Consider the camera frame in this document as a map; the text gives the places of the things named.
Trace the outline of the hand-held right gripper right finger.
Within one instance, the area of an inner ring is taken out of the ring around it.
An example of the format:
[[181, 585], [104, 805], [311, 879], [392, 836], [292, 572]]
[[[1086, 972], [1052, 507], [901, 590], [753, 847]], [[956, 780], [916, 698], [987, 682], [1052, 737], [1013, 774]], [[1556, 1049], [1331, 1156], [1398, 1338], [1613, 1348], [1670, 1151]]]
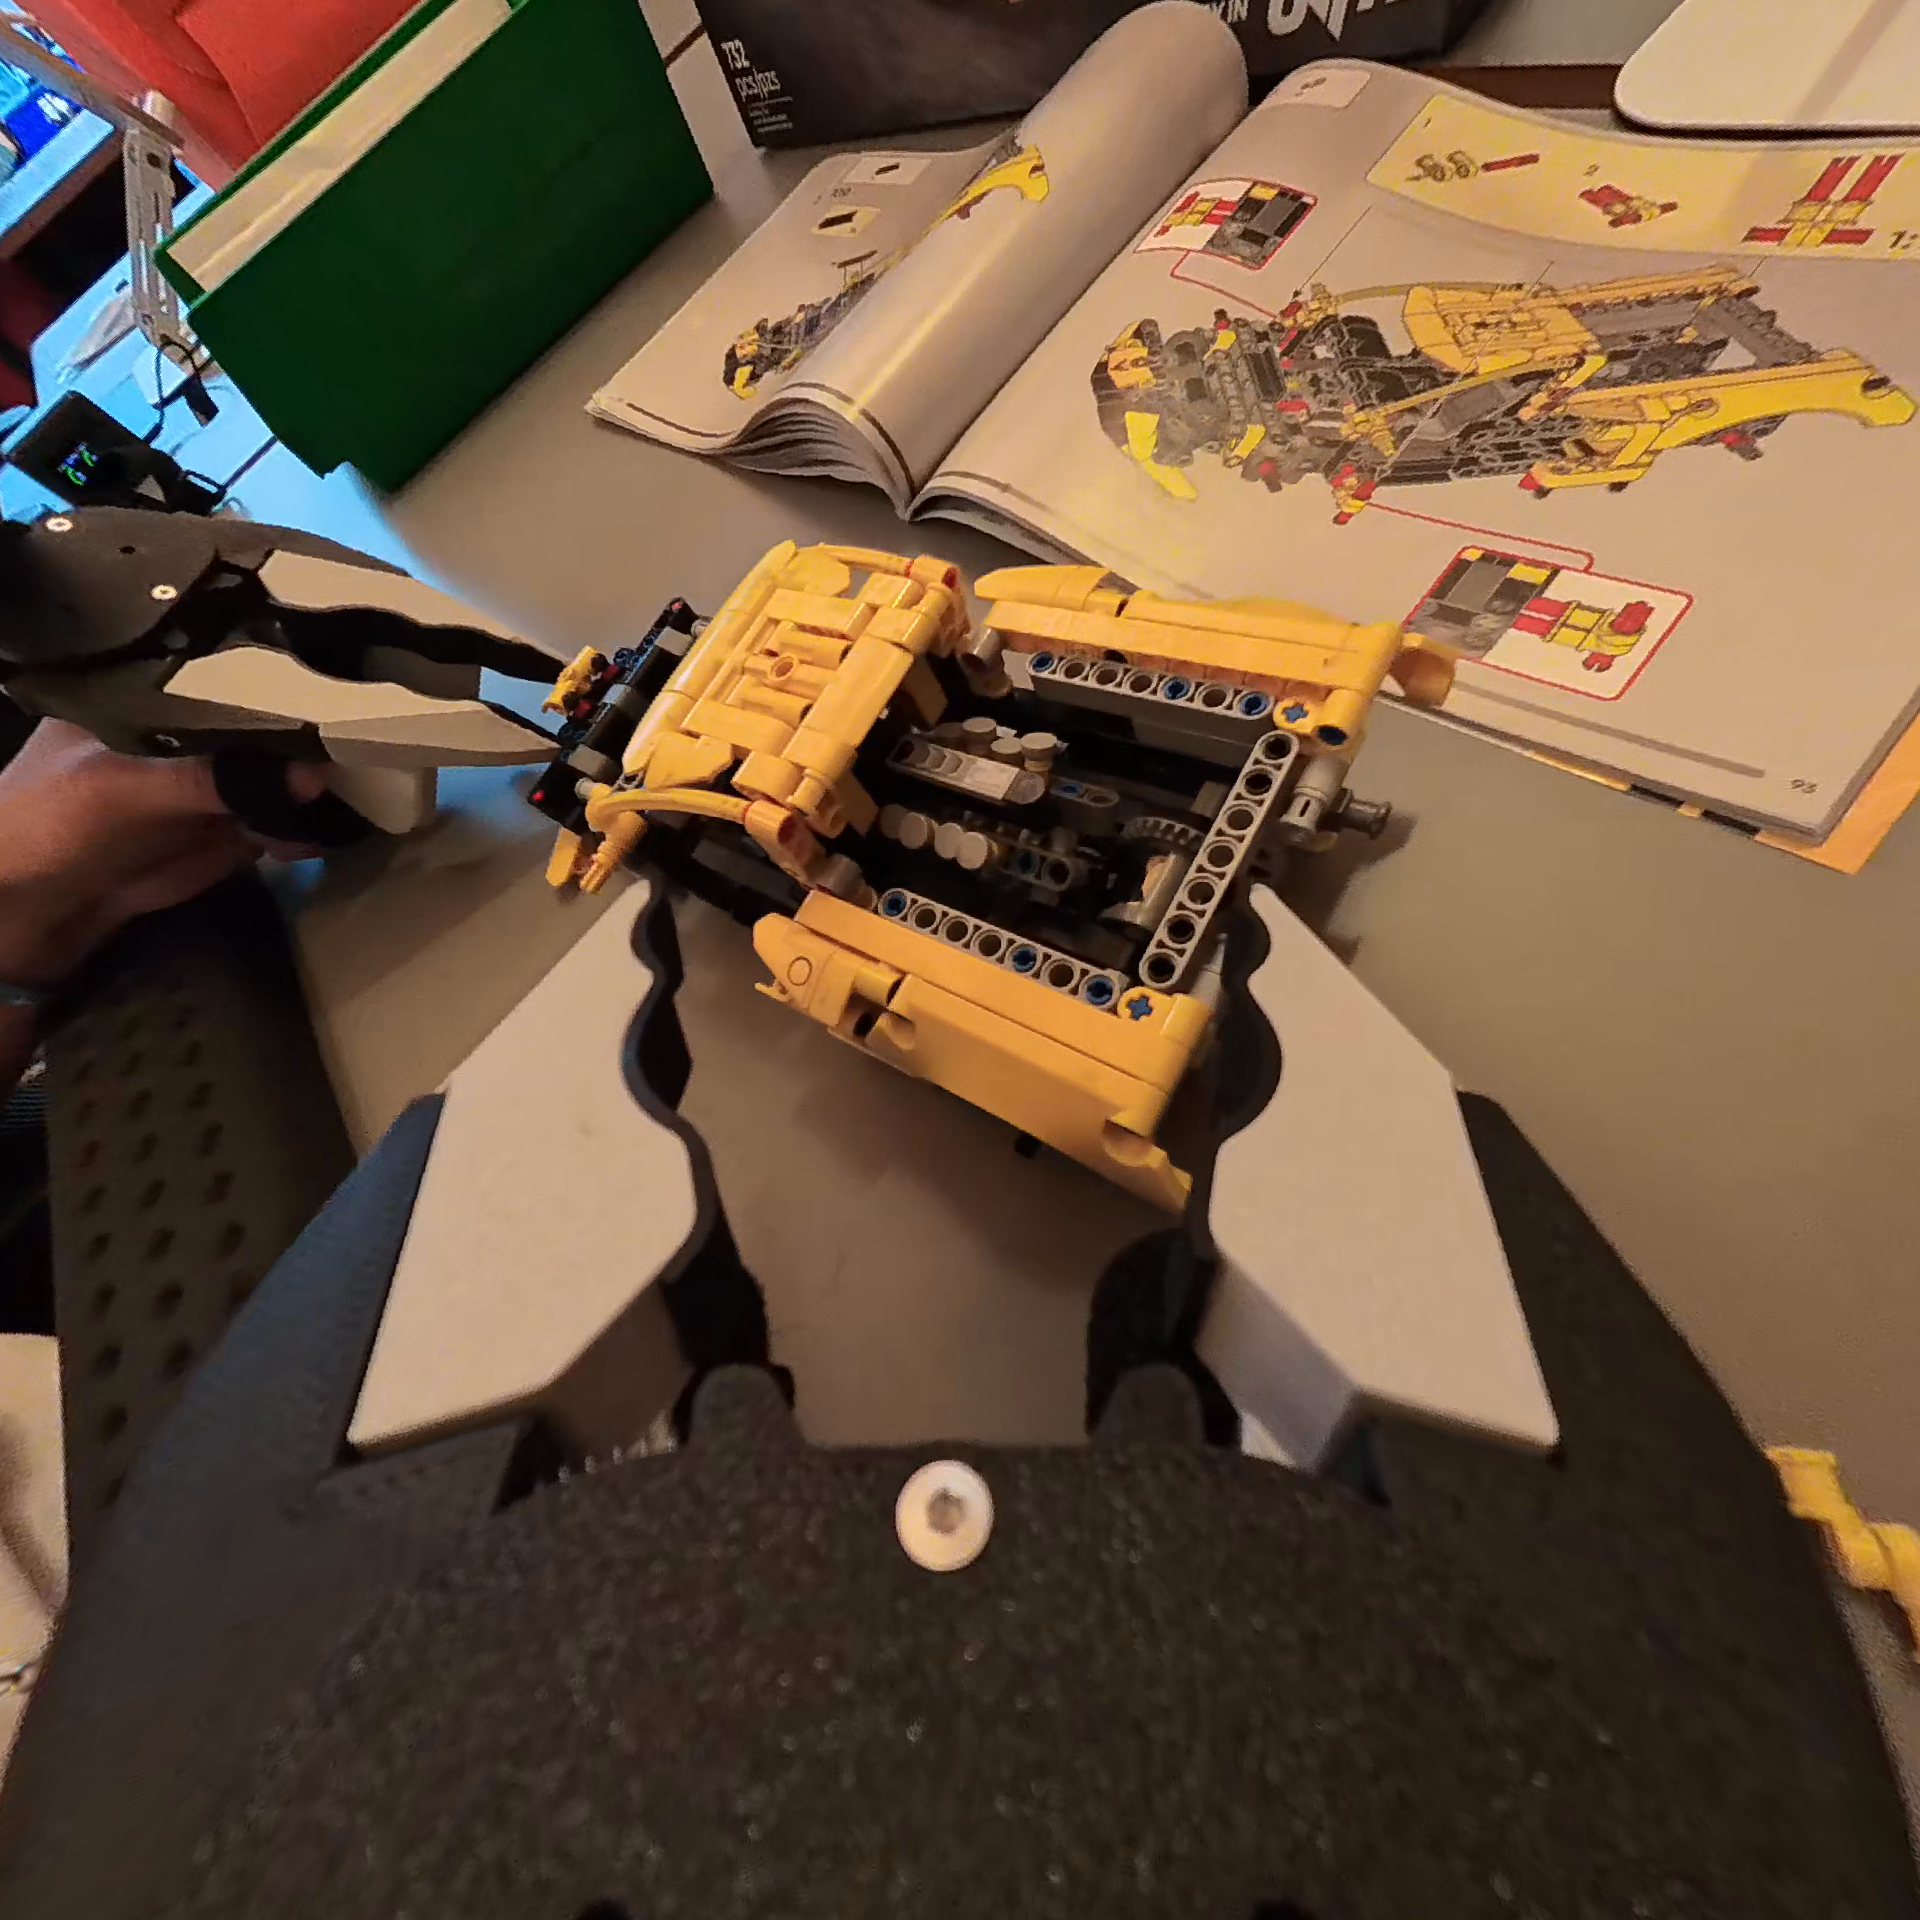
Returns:
[[1455, 1081], [1270, 890], [1230, 939], [1209, 1156], [1183, 1223], [1118, 1255], [1087, 1423], [1180, 1370], [1214, 1438], [1328, 1473], [1375, 1422], [1561, 1443]]

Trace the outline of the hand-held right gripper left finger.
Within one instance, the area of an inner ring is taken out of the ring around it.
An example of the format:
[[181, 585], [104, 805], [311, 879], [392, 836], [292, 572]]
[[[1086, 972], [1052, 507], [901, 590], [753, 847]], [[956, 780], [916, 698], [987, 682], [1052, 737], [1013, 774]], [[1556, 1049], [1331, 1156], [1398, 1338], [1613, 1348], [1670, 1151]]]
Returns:
[[566, 1460], [672, 1422], [772, 1335], [707, 1142], [672, 903], [633, 883], [447, 1076], [347, 1423], [391, 1454], [497, 1422]]

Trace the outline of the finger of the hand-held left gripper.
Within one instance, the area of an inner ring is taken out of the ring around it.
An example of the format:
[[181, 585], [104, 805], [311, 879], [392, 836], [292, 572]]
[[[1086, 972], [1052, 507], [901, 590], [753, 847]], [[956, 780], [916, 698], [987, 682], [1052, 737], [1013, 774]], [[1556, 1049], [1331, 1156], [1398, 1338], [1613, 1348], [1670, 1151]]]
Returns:
[[164, 695], [181, 715], [157, 719], [152, 743], [171, 753], [315, 753], [353, 771], [438, 771], [551, 762], [542, 727], [479, 698], [476, 666], [432, 663], [375, 647], [367, 675], [326, 675], [292, 654], [240, 642], [174, 671]]
[[278, 547], [256, 583], [281, 637], [229, 647], [225, 692], [455, 692], [465, 671], [542, 685], [559, 675], [544, 647], [351, 551]]

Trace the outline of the yellow brick toy car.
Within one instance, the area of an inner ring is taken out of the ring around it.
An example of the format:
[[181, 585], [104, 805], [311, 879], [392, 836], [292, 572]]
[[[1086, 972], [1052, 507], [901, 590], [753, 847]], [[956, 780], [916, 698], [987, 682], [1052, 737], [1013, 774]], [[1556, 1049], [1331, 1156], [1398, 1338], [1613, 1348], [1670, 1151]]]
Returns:
[[547, 879], [647, 866], [751, 923], [758, 991], [1148, 1204], [1214, 1021], [1225, 919], [1353, 796], [1385, 691], [1440, 707], [1461, 650], [1101, 567], [774, 543], [720, 611], [670, 603], [544, 699]]

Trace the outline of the person's left hand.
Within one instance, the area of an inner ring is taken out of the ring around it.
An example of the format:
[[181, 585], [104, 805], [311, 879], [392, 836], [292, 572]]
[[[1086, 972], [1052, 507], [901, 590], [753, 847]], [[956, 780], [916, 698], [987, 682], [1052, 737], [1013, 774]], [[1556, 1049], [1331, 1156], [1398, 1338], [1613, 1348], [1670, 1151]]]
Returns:
[[111, 753], [44, 717], [1, 774], [1, 978], [51, 991], [125, 923], [309, 842], [241, 826], [203, 759]]

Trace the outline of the black device with display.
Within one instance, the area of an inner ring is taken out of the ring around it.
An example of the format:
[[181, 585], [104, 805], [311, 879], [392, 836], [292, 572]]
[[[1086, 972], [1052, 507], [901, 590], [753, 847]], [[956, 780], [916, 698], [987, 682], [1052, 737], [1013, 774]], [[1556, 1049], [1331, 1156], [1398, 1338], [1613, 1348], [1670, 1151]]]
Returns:
[[65, 391], [4, 435], [4, 465], [69, 507], [211, 516], [221, 491], [125, 428], [103, 404]]

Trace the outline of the green plastic bin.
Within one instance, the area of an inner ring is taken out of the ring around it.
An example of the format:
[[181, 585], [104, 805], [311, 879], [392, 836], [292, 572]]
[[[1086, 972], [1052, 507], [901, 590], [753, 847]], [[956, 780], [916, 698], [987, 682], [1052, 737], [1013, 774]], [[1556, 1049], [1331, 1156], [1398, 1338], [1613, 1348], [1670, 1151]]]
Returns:
[[709, 202], [635, 2], [432, 2], [157, 246], [313, 473], [403, 490]]

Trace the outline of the black perforated chair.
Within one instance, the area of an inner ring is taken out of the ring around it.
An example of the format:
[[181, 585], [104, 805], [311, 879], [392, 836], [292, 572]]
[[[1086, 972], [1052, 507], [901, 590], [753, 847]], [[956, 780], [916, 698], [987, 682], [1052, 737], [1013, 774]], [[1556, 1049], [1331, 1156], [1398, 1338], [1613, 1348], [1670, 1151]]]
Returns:
[[69, 1538], [353, 1165], [265, 879], [129, 923], [45, 1057]]

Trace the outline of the orange container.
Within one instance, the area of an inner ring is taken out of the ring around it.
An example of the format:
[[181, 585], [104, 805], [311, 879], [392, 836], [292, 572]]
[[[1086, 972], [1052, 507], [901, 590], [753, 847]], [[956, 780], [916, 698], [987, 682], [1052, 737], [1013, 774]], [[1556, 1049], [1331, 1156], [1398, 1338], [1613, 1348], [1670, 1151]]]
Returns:
[[225, 185], [326, 92], [413, 2], [28, 2], [45, 30], [121, 98], [174, 107], [183, 166]]

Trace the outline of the toy car set box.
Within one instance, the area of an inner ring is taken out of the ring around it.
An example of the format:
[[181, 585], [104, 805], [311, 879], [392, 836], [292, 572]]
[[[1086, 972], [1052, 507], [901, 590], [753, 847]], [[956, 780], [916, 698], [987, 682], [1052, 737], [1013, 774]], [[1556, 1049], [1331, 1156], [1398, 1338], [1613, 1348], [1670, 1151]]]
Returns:
[[[699, 2], [753, 147], [805, 148], [1027, 109], [1134, 2]], [[1248, 83], [1320, 58], [1449, 50], [1484, 2], [1209, 2]]]

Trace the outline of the open instruction booklet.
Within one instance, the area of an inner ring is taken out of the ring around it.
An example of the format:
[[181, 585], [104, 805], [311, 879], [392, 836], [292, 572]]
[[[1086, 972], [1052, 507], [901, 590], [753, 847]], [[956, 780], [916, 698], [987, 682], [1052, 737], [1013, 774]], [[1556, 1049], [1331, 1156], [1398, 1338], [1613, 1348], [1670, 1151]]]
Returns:
[[590, 397], [1038, 559], [1398, 621], [1443, 715], [1854, 868], [1916, 796], [1916, 114], [1675, 137], [1118, 14], [840, 150]]

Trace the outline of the instruction sheet on stand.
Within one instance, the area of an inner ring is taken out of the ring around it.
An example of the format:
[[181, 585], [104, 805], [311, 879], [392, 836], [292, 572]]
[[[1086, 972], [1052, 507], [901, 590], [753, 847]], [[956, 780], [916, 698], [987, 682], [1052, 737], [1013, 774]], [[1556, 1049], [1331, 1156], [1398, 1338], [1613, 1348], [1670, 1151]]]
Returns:
[[1916, 2], [1684, 2], [1621, 67], [1621, 116], [1657, 132], [1917, 130]]

